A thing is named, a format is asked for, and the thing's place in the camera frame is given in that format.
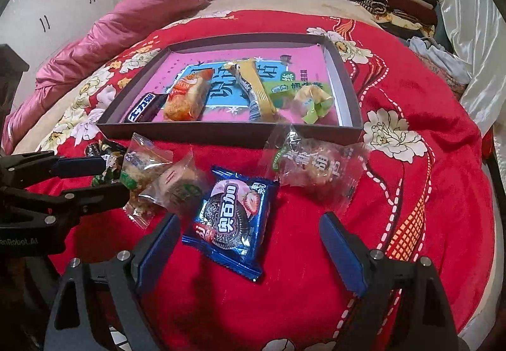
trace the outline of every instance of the white wardrobe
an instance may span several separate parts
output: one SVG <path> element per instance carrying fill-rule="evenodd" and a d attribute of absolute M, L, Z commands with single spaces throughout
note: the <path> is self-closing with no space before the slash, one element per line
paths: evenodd
<path fill-rule="evenodd" d="M 88 33 L 113 8 L 112 0 L 10 0 L 0 16 L 0 42 L 30 66 L 19 84 L 12 111 L 35 88 L 37 70 L 66 44 Z"/>

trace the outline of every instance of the blue snack wrapper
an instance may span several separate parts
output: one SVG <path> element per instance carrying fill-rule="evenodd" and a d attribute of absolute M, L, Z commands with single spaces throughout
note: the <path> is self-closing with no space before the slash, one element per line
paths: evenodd
<path fill-rule="evenodd" d="M 183 235 L 183 244 L 256 282 L 262 275 L 256 257 L 279 184 L 217 166 L 211 172 L 216 184 Z"/>

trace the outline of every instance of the strawberry image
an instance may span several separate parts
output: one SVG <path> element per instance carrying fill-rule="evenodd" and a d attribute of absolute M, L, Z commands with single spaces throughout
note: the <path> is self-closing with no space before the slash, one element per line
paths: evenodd
<path fill-rule="evenodd" d="M 251 190 L 248 192 L 242 200 L 242 205 L 246 209 L 248 218 L 258 214 L 260 208 L 260 195 L 258 192 Z"/>

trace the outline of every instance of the white curtain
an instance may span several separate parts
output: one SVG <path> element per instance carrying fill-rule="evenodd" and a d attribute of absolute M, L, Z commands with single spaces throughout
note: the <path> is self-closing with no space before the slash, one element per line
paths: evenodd
<path fill-rule="evenodd" d="M 455 53 L 470 65 L 471 83 L 460 103 L 494 143 L 506 187 L 506 23 L 492 0 L 440 0 Z"/>

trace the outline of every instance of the clear plastic wrapper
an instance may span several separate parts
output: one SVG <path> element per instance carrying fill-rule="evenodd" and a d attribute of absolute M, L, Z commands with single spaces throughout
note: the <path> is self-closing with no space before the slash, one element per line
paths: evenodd
<path fill-rule="evenodd" d="M 164 106 L 165 121 L 195 121 L 206 104 L 214 70 L 205 68 L 179 79 Z"/>
<path fill-rule="evenodd" d="M 208 190 L 207 176 L 195 167 L 190 151 L 142 191 L 139 198 L 160 205 L 181 218 L 193 219 Z"/>
<path fill-rule="evenodd" d="M 216 182 L 206 194 L 183 244 L 244 277 L 257 281 L 257 255 L 279 184 L 212 167 Z"/>
<path fill-rule="evenodd" d="M 341 146 L 303 138 L 291 125 L 277 125 L 264 147 L 260 169 L 280 186 L 303 187 L 326 209 L 342 213 L 348 207 L 369 150 L 363 144 Z"/>
<path fill-rule="evenodd" d="M 143 229 L 150 224 L 159 207 L 140 201 L 139 194 L 172 164 L 172 159 L 172 151 L 159 149 L 149 139 L 133 134 L 123 158 L 120 180 L 130 190 L 125 211 Z"/>

